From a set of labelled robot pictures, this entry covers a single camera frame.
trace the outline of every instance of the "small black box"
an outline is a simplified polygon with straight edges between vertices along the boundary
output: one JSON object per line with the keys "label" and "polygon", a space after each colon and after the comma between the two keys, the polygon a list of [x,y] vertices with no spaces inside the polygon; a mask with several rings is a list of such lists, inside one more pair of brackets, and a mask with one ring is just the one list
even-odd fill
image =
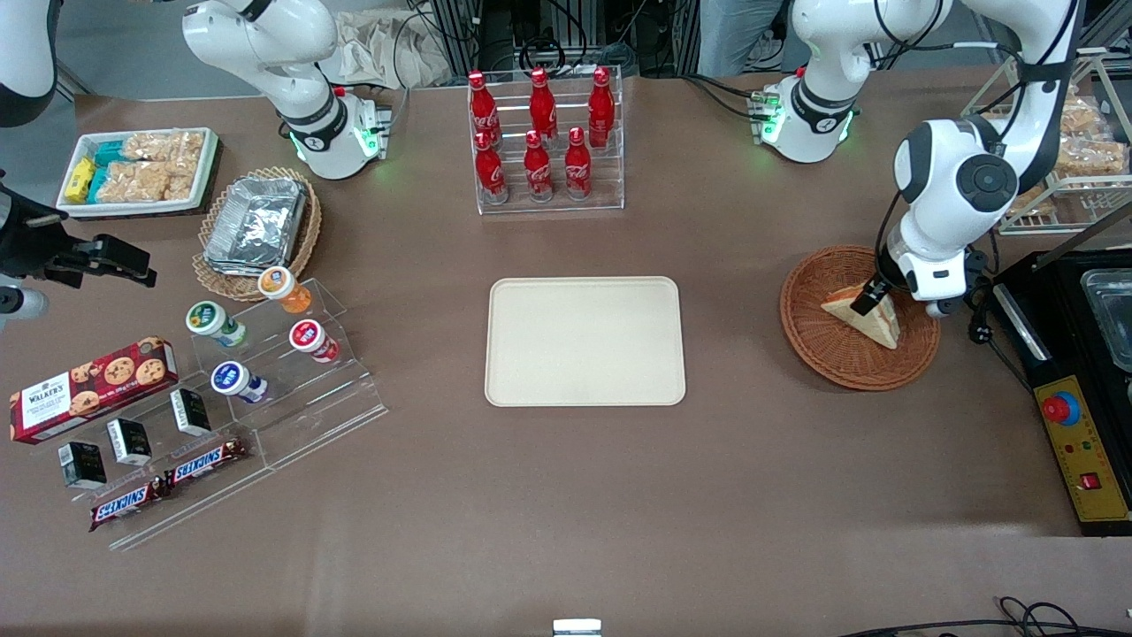
{"label": "small black box", "polygon": [[212,431],[208,427],[208,412],[205,411],[205,399],[188,389],[175,389],[169,395],[173,403],[173,416],[177,429],[189,436],[205,436]]}
{"label": "small black box", "polygon": [[59,466],[63,481],[75,489],[98,489],[106,485],[106,468],[97,445],[68,442],[59,448]]}
{"label": "small black box", "polygon": [[114,459],[123,465],[142,466],[153,456],[142,423],[114,419],[106,423],[106,433],[110,434],[110,446],[114,449]]}

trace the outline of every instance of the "blue label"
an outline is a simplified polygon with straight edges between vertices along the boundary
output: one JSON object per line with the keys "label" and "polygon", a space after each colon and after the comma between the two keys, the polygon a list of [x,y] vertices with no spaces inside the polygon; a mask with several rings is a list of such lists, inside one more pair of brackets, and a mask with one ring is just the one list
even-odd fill
{"label": "blue label", "polygon": [[181,465],[180,467],[177,467],[177,471],[173,472],[173,484],[177,484],[182,480],[191,476],[192,474],[207,470],[208,467],[215,465],[216,463],[220,463],[222,449],[224,448],[217,447],[216,449],[213,449],[208,454],[205,454],[199,458],[195,458]]}
{"label": "blue label", "polygon": [[145,502],[145,494],[148,487],[143,487],[136,489],[126,496],[111,500],[105,505],[98,507],[94,513],[94,522],[101,523],[104,519],[112,518],[115,514],[120,514],[126,509],[137,507],[142,502]]}
{"label": "blue label", "polygon": [[217,389],[232,389],[240,379],[240,368],[235,363],[224,363],[213,373],[213,385]]}

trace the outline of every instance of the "red button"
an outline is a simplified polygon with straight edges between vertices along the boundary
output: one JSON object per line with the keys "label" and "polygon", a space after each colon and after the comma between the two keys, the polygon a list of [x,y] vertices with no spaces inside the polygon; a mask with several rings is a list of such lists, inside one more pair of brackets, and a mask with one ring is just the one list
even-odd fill
{"label": "red button", "polygon": [[1100,489],[1100,477],[1097,474],[1081,474],[1081,489],[1086,491]]}
{"label": "red button", "polygon": [[1070,418],[1069,402],[1060,396],[1050,396],[1041,402],[1041,412],[1055,423],[1063,423]]}

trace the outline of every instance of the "person's leg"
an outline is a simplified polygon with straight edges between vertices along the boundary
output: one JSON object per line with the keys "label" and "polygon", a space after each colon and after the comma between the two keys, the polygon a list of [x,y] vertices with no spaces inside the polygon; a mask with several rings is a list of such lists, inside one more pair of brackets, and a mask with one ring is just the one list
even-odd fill
{"label": "person's leg", "polygon": [[701,0],[700,74],[739,75],[786,0]]}

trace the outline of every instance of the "cookie image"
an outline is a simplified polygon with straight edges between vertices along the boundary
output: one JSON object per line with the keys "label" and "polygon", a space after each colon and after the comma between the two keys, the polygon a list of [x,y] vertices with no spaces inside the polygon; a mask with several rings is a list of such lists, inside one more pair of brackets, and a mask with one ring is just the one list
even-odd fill
{"label": "cookie image", "polygon": [[93,391],[80,391],[71,399],[71,407],[67,413],[71,416],[86,416],[97,408],[98,395]]}
{"label": "cookie image", "polygon": [[126,381],[134,378],[134,362],[125,356],[121,359],[114,359],[106,365],[106,371],[103,373],[103,378],[106,382],[112,386],[120,386]]}
{"label": "cookie image", "polygon": [[165,345],[165,342],[158,339],[157,337],[144,338],[138,342],[138,352],[142,353],[143,356],[147,356],[149,353],[163,345]]}
{"label": "cookie image", "polygon": [[79,365],[78,368],[71,370],[71,381],[76,384],[85,384],[89,381],[92,365],[93,365],[92,363],[86,363],[84,365]]}
{"label": "cookie image", "polygon": [[135,376],[138,385],[152,386],[165,378],[165,364],[156,359],[151,359],[138,365],[138,373]]}

